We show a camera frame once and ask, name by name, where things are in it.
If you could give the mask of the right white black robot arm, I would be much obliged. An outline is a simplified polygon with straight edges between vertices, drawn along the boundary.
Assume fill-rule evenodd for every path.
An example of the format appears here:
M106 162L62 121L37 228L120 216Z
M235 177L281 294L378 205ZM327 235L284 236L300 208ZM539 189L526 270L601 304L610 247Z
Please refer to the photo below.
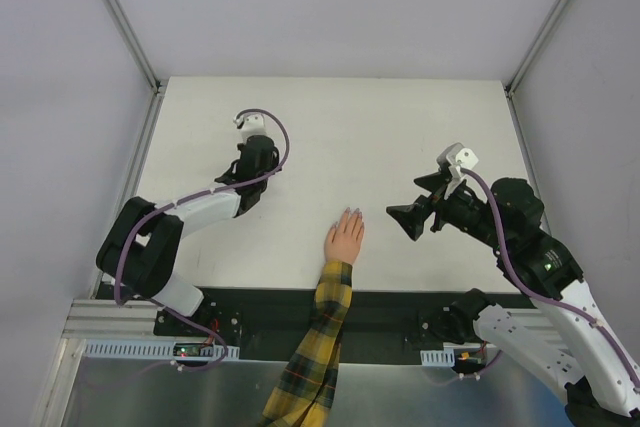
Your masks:
M485 341L541 381L563 403L575 426L636 426L639 364L620 344L597 306L582 269L568 248L544 232L544 204L524 179L501 178L480 186L480 200L451 174L415 179L428 191L387 214L417 240L451 225L490 247L504 277L550 321L564 342L554 348L521 325L487 294L472 289L429 322L431 333L454 344Z

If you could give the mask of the yellow plaid sleeve forearm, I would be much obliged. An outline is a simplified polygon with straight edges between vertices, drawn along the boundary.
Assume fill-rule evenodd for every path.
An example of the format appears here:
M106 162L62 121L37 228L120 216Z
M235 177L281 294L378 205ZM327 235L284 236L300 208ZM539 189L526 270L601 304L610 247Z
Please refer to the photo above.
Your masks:
M263 409L261 426L323 426L334 402L343 324L352 301L352 266L327 262L309 328Z

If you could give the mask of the mannequin hand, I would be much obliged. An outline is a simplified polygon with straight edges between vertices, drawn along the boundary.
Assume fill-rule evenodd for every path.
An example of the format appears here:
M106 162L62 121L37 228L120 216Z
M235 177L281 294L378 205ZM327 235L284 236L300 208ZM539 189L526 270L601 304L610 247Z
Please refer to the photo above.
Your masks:
M364 234L362 212L347 208L327 233L324 242L325 260L354 265L361 251Z

